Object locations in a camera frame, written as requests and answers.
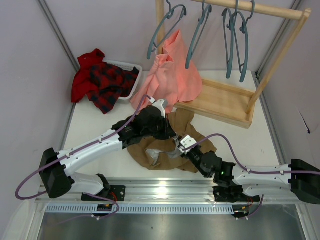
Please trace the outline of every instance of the plaid shirt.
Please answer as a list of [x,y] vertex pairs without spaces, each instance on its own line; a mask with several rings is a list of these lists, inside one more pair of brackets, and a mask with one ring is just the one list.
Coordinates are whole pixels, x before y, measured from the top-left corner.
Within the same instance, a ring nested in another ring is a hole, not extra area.
[[114,108],[119,97],[129,96],[139,70],[123,70],[103,62],[104,57],[105,54],[99,49],[78,57],[80,70],[73,80],[71,102],[78,103],[87,95],[106,114]]

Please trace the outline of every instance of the white table surface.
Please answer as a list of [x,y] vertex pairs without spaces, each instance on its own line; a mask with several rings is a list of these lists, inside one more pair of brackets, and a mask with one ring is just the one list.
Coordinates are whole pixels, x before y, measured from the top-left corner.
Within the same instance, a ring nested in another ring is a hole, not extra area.
[[[147,72],[143,72],[144,81]],[[226,79],[226,71],[200,71],[202,77],[211,78],[228,84],[233,84],[249,90],[255,90],[255,83],[251,72],[247,72],[244,83],[240,83],[239,71],[233,71],[231,78]],[[65,149],[76,147],[93,138],[98,137],[112,125],[126,119],[134,113],[130,104],[117,103],[114,109],[103,113],[84,98],[76,104],[70,128],[67,134]],[[260,101],[255,104],[253,122],[249,129],[227,124],[218,120],[195,114],[191,123],[204,136],[213,133],[225,135],[231,142],[238,159],[246,166],[277,166],[279,161],[270,136],[265,115]],[[235,162],[227,143],[221,137],[210,139],[217,148],[216,154],[226,162]],[[95,175],[103,174],[106,178],[171,178],[184,180],[203,180],[203,176],[174,170],[148,170],[140,166],[126,149],[105,155],[81,168],[79,173]]]

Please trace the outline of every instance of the pink cloth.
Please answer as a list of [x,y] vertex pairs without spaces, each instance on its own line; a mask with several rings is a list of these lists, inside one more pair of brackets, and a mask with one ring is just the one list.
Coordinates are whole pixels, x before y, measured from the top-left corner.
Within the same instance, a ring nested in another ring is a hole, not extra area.
[[[180,30],[164,41],[163,53],[155,57],[144,84],[131,99],[133,108],[137,109],[142,96],[148,94],[156,100],[167,99],[168,114],[177,102],[192,101],[201,93],[202,79],[193,61],[185,68],[188,49]],[[141,109],[149,104],[145,99]]]

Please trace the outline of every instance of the laundry basket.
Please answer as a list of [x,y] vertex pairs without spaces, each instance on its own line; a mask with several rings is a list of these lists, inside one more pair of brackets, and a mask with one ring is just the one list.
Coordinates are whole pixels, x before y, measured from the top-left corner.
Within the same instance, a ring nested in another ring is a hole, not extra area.
[[130,63],[125,63],[125,62],[120,62],[120,61],[109,61],[109,60],[106,60],[104,62],[106,62],[108,64],[111,64],[111,65],[114,65],[114,66],[117,66],[119,68],[122,68],[123,70],[126,70],[126,71],[132,71],[134,69],[134,67],[139,70],[139,75],[135,80],[135,83],[133,85],[133,88],[132,88],[129,96],[127,96],[127,97],[119,97],[119,99],[117,101],[117,103],[120,103],[120,104],[128,104],[128,103],[130,103],[130,99],[132,98],[133,94],[135,93],[135,91],[137,89],[137,86],[139,84],[139,81],[141,79],[141,76],[142,76],[142,71],[143,71],[142,70],[142,66],[135,65],[135,64],[130,64]]

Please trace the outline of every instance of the wooden clothes rack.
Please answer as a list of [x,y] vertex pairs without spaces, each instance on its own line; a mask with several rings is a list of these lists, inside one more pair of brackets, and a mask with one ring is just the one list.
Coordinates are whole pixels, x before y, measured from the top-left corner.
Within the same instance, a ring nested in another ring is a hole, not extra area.
[[[164,0],[155,0],[155,2],[156,20],[157,24],[159,24],[164,17]],[[236,0],[205,0],[205,3],[225,8],[236,8]],[[239,1],[238,10],[251,12],[252,3]],[[299,11],[256,3],[254,12],[297,21],[256,91],[251,92],[240,87],[203,79],[202,93],[194,101],[178,102],[176,104],[177,107],[192,110],[200,115],[205,115],[243,128],[249,128],[251,126],[256,101],[308,20],[311,9],[306,8],[304,11]],[[158,42],[161,41],[164,36],[165,28],[162,26],[157,35]],[[162,54],[162,52],[163,49],[162,46],[160,46],[158,48],[158,54]]]

